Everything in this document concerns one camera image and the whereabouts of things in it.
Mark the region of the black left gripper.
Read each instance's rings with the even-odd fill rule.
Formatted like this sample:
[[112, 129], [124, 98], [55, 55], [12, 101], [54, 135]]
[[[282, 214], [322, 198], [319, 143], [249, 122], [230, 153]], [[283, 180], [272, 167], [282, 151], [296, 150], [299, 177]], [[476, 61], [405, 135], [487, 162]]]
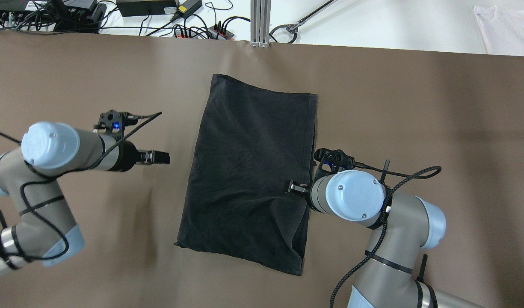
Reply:
[[153, 165], [171, 163], [170, 154], [168, 152], [157, 150], [138, 150], [139, 157], [136, 160], [136, 165]]

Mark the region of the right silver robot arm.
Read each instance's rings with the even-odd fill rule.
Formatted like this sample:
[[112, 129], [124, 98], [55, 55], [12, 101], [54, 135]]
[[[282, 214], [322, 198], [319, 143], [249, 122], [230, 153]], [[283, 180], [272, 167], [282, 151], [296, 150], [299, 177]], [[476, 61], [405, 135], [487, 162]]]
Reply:
[[315, 180], [310, 186], [290, 181], [285, 192], [307, 201], [315, 212], [334, 215], [371, 230], [364, 258], [332, 291], [329, 306], [339, 290], [355, 275], [349, 308], [476, 308], [477, 304], [435, 289], [424, 281], [427, 256], [417, 278], [412, 277], [421, 250], [436, 247], [445, 236], [445, 214], [416, 195], [399, 192], [412, 179], [431, 178], [441, 172], [430, 166], [407, 175], [394, 187], [361, 170], [342, 170]]

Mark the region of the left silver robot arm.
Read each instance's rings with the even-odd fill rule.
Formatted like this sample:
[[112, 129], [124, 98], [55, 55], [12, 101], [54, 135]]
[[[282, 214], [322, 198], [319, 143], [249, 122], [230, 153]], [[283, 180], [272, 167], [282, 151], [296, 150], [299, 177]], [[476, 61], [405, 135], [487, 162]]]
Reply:
[[83, 170], [126, 172], [136, 165], [170, 164], [167, 152], [139, 150], [119, 133], [76, 129], [40, 121], [29, 127], [18, 148], [0, 156], [0, 195], [14, 203], [20, 222], [2, 223], [0, 277], [40, 261], [66, 261], [85, 243], [58, 183]]

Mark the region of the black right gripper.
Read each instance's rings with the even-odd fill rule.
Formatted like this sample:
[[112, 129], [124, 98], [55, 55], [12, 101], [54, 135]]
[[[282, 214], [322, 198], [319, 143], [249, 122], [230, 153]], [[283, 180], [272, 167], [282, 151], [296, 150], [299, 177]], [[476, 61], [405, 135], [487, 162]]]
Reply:
[[311, 187], [313, 183], [299, 183], [290, 180], [285, 183], [285, 193], [294, 195], [295, 197], [309, 199], [311, 195]]

